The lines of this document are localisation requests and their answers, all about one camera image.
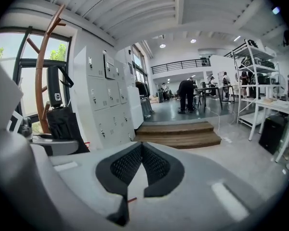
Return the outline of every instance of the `black mesh panel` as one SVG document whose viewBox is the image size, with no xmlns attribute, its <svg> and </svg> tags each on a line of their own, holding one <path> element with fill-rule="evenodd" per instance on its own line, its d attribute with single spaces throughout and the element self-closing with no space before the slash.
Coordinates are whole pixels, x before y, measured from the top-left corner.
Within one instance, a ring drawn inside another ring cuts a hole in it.
<svg viewBox="0 0 289 231">
<path fill-rule="evenodd" d="M 170 170 L 169 162 L 155 152 L 148 148 L 143 148 L 142 157 L 149 185 L 154 184 L 168 174 Z"/>
<path fill-rule="evenodd" d="M 141 146 L 135 148 L 110 166 L 111 173 L 129 185 L 141 164 Z"/>
</svg>

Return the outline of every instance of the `white locker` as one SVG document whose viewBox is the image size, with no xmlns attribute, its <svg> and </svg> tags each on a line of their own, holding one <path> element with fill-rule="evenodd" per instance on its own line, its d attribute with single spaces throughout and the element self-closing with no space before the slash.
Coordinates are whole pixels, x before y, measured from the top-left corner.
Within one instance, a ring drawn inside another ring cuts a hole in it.
<svg viewBox="0 0 289 231">
<path fill-rule="evenodd" d="M 108 79 L 116 79 L 117 72 L 115 70 L 115 60 L 107 53 L 104 54 L 105 58 L 105 75 Z"/>
<path fill-rule="evenodd" d="M 116 80 L 107 79 L 106 83 L 107 83 L 109 106 L 112 107 L 121 104 L 118 82 Z"/>
<path fill-rule="evenodd" d="M 120 105 L 120 139 L 121 143 L 127 143 L 133 141 L 135 138 L 135 132 L 130 116 L 130 112 L 127 110 L 128 104 Z"/>
<path fill-rule="evenodd" d="M 104 55 L 94 54 L 91 47 L 86 46 L 86 68 L 89 76 L 105 77 L 104 75 Z"/>
<path fill-rule="evenodd" d="M 108 108 L 108 93 L 105 79 L 88 76 L 89 95 L 94 111 Z"/>
<path fill-rule="evenodd" d="M 116 80 L 124 81 L 124 64 L 120 61 L 115 60 L 115 71 L 116 71 Z"/>
<path fill-rule="evenodd" d="M 125 82 L 118 81 L 118 87 L 119 87 L 121 104 L 124 104 L 128 101 L 127 88 L 126 88 Z"/>
<path fill-rule="evenodd" d="M 93 117 L 99 132 L 103 148 L 118 145 L 118 130 L 111 115 L 110 108 L 99 110 L 93 113 Z"/>
</svg>

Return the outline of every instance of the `railing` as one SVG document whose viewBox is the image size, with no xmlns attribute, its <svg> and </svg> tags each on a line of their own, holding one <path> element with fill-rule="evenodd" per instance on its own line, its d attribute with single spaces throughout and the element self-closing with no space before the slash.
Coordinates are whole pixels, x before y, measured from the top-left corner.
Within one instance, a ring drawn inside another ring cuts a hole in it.
<svg viewBox="0 0 289 231">
<path fill-rule="evenodd" d="M 162 64 L 162 65 L 153 66 L 151 68 L 152 68 L 153 74 L 157 74 L 157 73 L 167 72 L 171 70 L 184 69 L 184 68 L 190 68 L 190 67 L 210 67 L 210 66 L 211 66 L 210 59 L 201 58 L 201 59 Z"/>
</svg>

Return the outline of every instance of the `ceiling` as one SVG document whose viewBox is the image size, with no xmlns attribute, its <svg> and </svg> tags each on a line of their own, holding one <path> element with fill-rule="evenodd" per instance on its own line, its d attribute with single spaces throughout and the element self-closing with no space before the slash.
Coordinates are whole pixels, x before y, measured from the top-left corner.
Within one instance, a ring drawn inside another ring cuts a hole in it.
<svg viewBox="0 0 289 231">
<path fill-rule="evenodd" d="M 286 28 L 267 0 L 17 0 L 12 9 L 53 14 L 96 34 L 118 49 L 161 34 L 206 33 L 233 40 L 236 35 L 262 39 L 280 49 Z"/>
</svg>

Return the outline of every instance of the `white shelving unit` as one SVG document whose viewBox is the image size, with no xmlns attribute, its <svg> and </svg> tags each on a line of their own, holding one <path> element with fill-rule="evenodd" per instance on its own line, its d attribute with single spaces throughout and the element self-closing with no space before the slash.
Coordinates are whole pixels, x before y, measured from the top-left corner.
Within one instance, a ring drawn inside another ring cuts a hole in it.
<svg viewBox="0 0 289 231">
<path fill-rule="evenodd" d="M 231 57 L 234 59 L 235 62 L 235 68 L 237 71 L 237 77 L 238 77 L 238 82 L 239 82 L 239 105 L 238 105 L 238 116 L 237 116 L 237 123 L 241 122 L 246 124 L 249 127 L 252 127 L 252 121 L 253 121 L 253 117 L 254 117 L 254 113 L 251 114 L 247 114 L 247 115 L 242 115 L 241 116 L 241 112 L 243 110 L 245 110 L 248 106 L 250 106 L 252 103 L 256 102 L 259 98 L 259 88 L 260 87 L 264 87 L 265 88 L 265 93 L 267 97 L 270 97 L 270 93 L 272 93 L 272 88 L 273 87 L 278 87 L 280 85 L 274 85 L 274 84 L 270 84 L 270 85 L 264 85 L 264 84 L 259 84 L 258 82 L 258 75 L 257 73 L 262 73 L 262 74 L 271 74 L 274 72 L 279 72 L 279 70 L 276 70 L 274 68 L 270 68 L 270 67 L 266 67 L 266 66 L 262 66 L 259 64 L 255 63 L 255 57 L 260 58 L 261 60 L 271 60 L 273 58 L 275 58 L 273 55 L 258 49 L 256 47 L 253 47 L 251 45 L 249 45 L 248 41 L 245 39 L 245 43 L 242 44 L 241 46 L 239 46 L 238 48 L 236 48 L 235 50 L 231 51 L 229 54 L 226 55 L 227 57 Z M 250 56 L 251 61 L 252 61 L 252 65 L 250 66 L 244 66 L 244 65 L 240 65 L 238 66 L 237 64 L 237 59 L 246 57 L 246 56 Z M 252 72 L 255 75 L 255 84 L 253 85 L 241 85 L 239 78 L 240 78 L 240 72 L 241 71 L 249 71 Z M 256 98 L 246 98 L 246 99 L 241 99 L 241 88 L 242 87 L 255 87 L 256 88 Z M 249 104 L 247 106 L 245 106 L 243 109 L 241 109 L 241 101 L 242 102 L 248 102 Z M 262 115 L 258 116 L 259 118 L 259 123 L 257 123 L 256 125 L 260 124 L 261 119 L 263 119 Z"/>
</svg>

